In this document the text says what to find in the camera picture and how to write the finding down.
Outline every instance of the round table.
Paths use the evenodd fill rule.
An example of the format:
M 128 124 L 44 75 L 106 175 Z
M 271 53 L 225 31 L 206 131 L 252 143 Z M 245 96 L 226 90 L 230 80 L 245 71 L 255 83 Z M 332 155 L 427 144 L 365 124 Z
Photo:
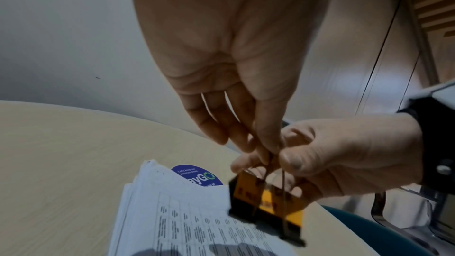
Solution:
M 145 160 L 193 164 L 224 184 L 238 153 L 148 120 L 0 101 L 0 255 L 105 255 L 123 185 Z M 376 255 L 314 203 L 297 254 Z

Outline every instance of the jacket sleeve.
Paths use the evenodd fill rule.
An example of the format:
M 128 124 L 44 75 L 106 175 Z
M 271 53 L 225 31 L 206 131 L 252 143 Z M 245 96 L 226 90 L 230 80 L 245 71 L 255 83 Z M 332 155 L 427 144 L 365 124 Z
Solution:
M 423 136 L 422 185 L 455 194 L 455 80 L 411 96 L 407 107 Z

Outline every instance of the sticker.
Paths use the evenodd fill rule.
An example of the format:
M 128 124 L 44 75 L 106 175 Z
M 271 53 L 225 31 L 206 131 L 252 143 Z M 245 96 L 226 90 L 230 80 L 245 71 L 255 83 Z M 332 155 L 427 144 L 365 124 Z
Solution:
M 217 186 L 223 185 L 220 179 L 209 171 L 193 165 L 177 165 L 172 168 L 172 171 L 190 182 L 200 186 Z

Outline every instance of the paper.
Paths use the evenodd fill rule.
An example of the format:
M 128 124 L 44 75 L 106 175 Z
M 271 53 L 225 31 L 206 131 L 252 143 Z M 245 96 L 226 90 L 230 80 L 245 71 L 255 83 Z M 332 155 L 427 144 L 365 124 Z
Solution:
M 202 187 L 146 162 L 125 187 L 108 256 L 280 256 L 291 246 L 228 216 L 227 186 Z

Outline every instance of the green logo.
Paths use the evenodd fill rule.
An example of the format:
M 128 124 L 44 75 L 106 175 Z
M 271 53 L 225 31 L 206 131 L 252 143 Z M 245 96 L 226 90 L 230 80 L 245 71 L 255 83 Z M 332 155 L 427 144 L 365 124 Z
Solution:
M 213 174 L 210 173 L 210 172 L 204 172 L 204 176 L 205 176 L 207 179 L 210 179 L 210 180 L 213 180 L 213 179 L 216 178 L 215 175 L 213 175 Z

